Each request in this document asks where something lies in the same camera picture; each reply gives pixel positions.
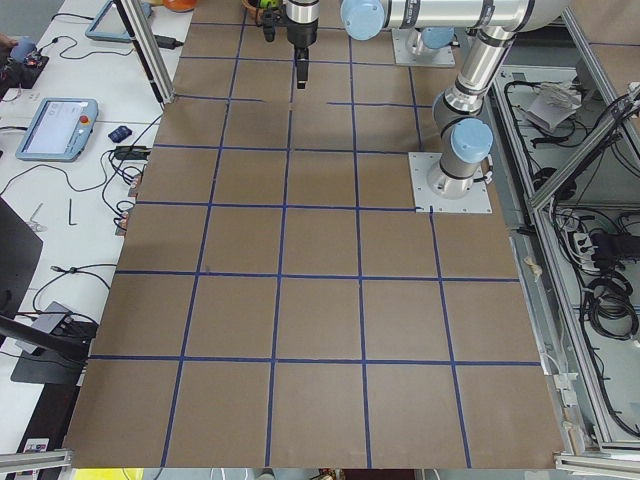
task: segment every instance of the black stand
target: black stand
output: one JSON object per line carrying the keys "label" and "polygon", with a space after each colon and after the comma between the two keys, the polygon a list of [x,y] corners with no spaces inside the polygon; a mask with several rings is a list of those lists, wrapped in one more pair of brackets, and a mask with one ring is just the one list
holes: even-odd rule
{"label": "black stand", "polygon": [[[98,326],[89,322],[71,322],[74,330],[86,332],[88,338],[94,338]],[[84,346],[85,358],[89,354],[89,340],[63,337],[65,341]],[[19,383],[54,383],[58,385],[75,385],[78,383],[84,362],[70,360],[52,350],[36,350],[40,355],[22,352],[16,364],[11,380]]]}

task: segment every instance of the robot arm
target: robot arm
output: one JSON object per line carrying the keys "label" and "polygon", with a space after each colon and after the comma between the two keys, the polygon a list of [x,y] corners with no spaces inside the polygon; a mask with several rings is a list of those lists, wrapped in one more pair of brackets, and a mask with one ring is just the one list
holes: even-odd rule
{"label": "robot arm", "polygon": [[343,0],[340,14],[353,38],[366,40],[382,28],[473,27],[478,34],[456,78],[433,106],[444,143],[440,162],[428,174],[431,189],[457,199],[473,184],[489,154],[493,134],[481,120],[498,70],[516,33],[541,28],[557,18],[571,0]]}

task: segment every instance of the brown cardboard surface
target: brown cardboard surface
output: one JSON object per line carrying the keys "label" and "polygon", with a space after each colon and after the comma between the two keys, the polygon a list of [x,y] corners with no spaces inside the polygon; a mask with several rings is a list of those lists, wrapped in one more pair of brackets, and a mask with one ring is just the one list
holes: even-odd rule
{"label": "brown cardboard surface", "polygon": [[262,463],[268,384],[268,365],[185,365],[167,466],[241,467]]}
{"label": "brown cardboard surface", "polygon": [[193,272],[206,214],[204,207],[138,205],[118,269]]}
{"label": "brown cardboard surface", "polygon": [[90,360],[65,446],[76,468],[160,464],[178,362]]}
{"label": "brown cardboard surface", "polygon": [[455,69],[321,28],[292,90],[283,31],[265,43],[232,0],[194,22],[71,426],[78,466],[551,465],[494,192],[492,215],[413,209],[405,152],[440,151],[429,106]]}
{"label": "brown cardboard surface", "polygon": [[358,282],[285,278],[277,354],[280,358],[360,358]]}
{"label": "brown cardboard surface", "polygon": [[539,359],[519,283],[447,282],[445,293],[457,359]]}
{"label": "brown cardboard surface", "polygon": [[364,283],[367,357],[449,360],[437,282]]}
{"label": "brown cardboard surface", "polygon": [[539,368],[459,367],[458,379],[474,466],[553,468],[562,440]]}
{"label": "brown cardboard surface", "polygon": [[640,45],[638,2],[574,0],[571,9],[590,42]]}
{"label": "brown cardboard surface", "polygon": [[464,468],[451,368],[374,365],[367,370],[376,465]]}
{"label": "brown cardboard surface", "polygon": [[91,352],[180,355],[193,281],[187,275],[117,274]]}
{"label": "brown cardboard surface", "polygon": [[274,465],[366,464],[362,367],[280,364],[276,379]]}
{"label": "brown cardboard surface", "polygon": [[435,277],[429,218],[413,212],[362,212],[362,272],[382,277]]}
{"label": "brown cardboard surface", "polygon": [[139,200],[208,202],[217,150],[163,148],[151,152]]}
{"label": "brown cardboard surface", "polygon": [[200,278],[187,354],[270,357],[276,288],[273,278]]}

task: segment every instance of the wire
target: wire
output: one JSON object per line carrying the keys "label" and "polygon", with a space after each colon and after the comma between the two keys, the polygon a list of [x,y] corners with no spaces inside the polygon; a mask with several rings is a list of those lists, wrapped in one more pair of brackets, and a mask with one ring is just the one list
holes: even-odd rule
{"label": "wire", "polygon": [[56,365],[60,365],[63,368],[68,368],[70,370],[77,370],[76,367],[72,367],[71,365],[65,365],[64,363],[56,362],[55,360],[38,360],[37,358],[23,357],[21,355],[12,355],[11,353],[2,352],[2,351],[0,351],[0,353],[2,355],[6,355],[7,357],[17,358],[18,360],[24,359],[24,360],[29,360],[30,362],[36,362],[36,363],[55,363]]}
{"label": "wire", "polygon": [[53,165],[49,165],[49,164],[46,164],[46,163],[40,163],[40,164],[38,164],[38,165],[35,165],[35,166],[31,167],[31,168],[28,168],[27,170],[25,170],[25,171],[23,171],[23,172],[20,172],[19,174],[14,175],[13,177],[11,177],[11,178],[9,179],[9,181],[6,183],[6,185],[4,186],[4,188],[0,191],[0,197],[1,197],[2,195],[4,195],[4,194],[7,192],[7,190],[8,190],[8,189],[9,189],[9,187],[11,186],[11,184],[12,184],[14,181],[16,181],[18,178],[23,177],[24,175],[27,175],[28,173],[33,172],[34,170],[37,170],[37,169],[39,169],[39,168],[48,168],[48,169],[50,169],[50,170],[55,170],[55,171],[61,172],[61,173],[64,175],[64,179],[65,179],[65,181],[67,182],[68,187],[69,187],[71,190],[73,190],[74,192],[76,192],[76,193],[84,193],[84,192],[89,192],[89,191],[91,191],[91,190],[96,190],[96,189],[98,189],[98,188],[102,187],[102,186],[105,184],[105,182],[107,181],[107,172],[106,172],[106,170],[105,170],[105,168],[104,168],[104,163],[103,163],[103,162],[104,162],[104,160],[103,160],[103,159],[104,159],[104,156],[105,156],[106,154],[108,154],[109,152],[111,152],[111,151],[112,151],[112,150],[107,150],[107,151],[106,151],[106,152],[104,152],[104,153],[102,154],[102,156],[100,157],[100,166],[101,166],[101,168],[102,168],[102,173],[103,173],[103,175],[104,175],[104,178],[103,178],[103,180],[102,180],[100,183],[98,183],[97,185],[93,185],[93,186],[91,186],[91,187],[85,187],[85,188],[78,188],[78,187],[74,186],[74,185],[71,183],[71,180],[70,180],[70,178],[69,178],[69,174],[68,174],[65,170],[63,170],[63,169],[61,169],[61,168],[58,168],[58,167],[54,167]]}
{"label": "wire", "polygon": [[[85,275],[90,275],[92,277],[98,278],[103,285],[107,288],[110,289],[109,284],[99,275],[96,275],[93,272],[85,272],[83,270],[86,270],[87,268],[97,268],[97,267],[116,267],[117,265],[115,263],[94,263],[91,265],[82,265],[80,267],[70,267],[69,269],[64,269],[61,267],[58,267],[57,265],[53,265],[51,267],[51,270],[53,270],[54,272],[60,272],[60,275],[54,277],[53,279],[49,280],[47,283],[45,283],[42,287],[40,287],[35,295],[33,296],[33,299],[31,300],[31,306],[33,307],[33,310],[35,313],[41,314],[43,313],[37,306],[37,300],[38,297],[42,294],[42,292],[44,292],[44,290],[46,290],[51,284],[57,282],[58,280],[60,280],[61,278],[66,277],[67,275],[73,275],[76,273],[80,273],[80,274],[85,274]],[[93,323],[97,322],[95,320],[93,320],[91,317],[86,316],[86,315],[82,315],[82,314],[78,314],[78,313],[73,313],[73,315],[78,315],[81,316],[83,318],[87,318],[88,320],[90,320]]]}
{"label": "wire", "polygon": [[114,51],[110,51],[110,50],[95,50],[95,51],[92,51],[92,52],[89,52],[89,53],[85,53],[84,55],[80,55],[79,57],[70,57],[69,55],[65,55],[65,54],[69,50],[77,47],[78,46],[78,41],[75,38],[70,37],[68,35],[60,35],[60,36],[55,37],[54,39],[52,39],[51,42],[49,42],[45,46],[41,47],[38,51],[42,51],[44,48],[47,48],[47,47],[53,45],[54,43],[58,43],[63,38],[65,38],[67,40],[71,40],[73,42],[72,45],[69,45],[68,47],[65,47],[60,53],[58,53],[58,56],[60,58],[64,58],[65,60],[84,60],[85,58],[90,57],[91,55],[97,55],[97,54],[118,55],[120,57],[127,57],[127,56],[131,55],[135,50],[135,49],[132,48],[127,53],[114,52]]}
{"label": "wire", "polygon": [[82,18],[84,20],[89,20],[89,21],[93,21],[94,18],[93,17],[87,17],[85,15],[78,15],[76,13],[64,13],[64,12],[59,12],[56,13],[55,15],[53,15],[51,17],[51,20],[53,21],[54,18],[58,18],[58,17],[74,17],[74,18]]}

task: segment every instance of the black device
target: black device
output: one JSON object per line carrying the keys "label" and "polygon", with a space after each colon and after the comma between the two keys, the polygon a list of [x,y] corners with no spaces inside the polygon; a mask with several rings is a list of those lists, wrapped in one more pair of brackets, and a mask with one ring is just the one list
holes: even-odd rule
{"label": "black device", "polygon": [[[73,321],[62,312],[52,333],[14,320],[42,253],[42,240],[0,198],[0,338],[15,338],[37,347],[22,352],[11,380],[25,383],[77,383],[96,325]],[[69,329],[82,335],[64,335]]]}
{"label": "black device", "polygon": [[283,5],[269,7],[262,14],[262,31],[267,42],[275,40],[276,27],[287,29],[287,40],[293,45],[296,87],[302,90],[307,86],[309,80],[309,47],[318,38],[318,20],[310,23],[298,23],[287,16]]}
{"label": "black device", "polygon": [[33,88],[48,62],[49,57],[37,50],[29,53],[22,62],[10,56],[0,57],[0,98],[10,88]]}

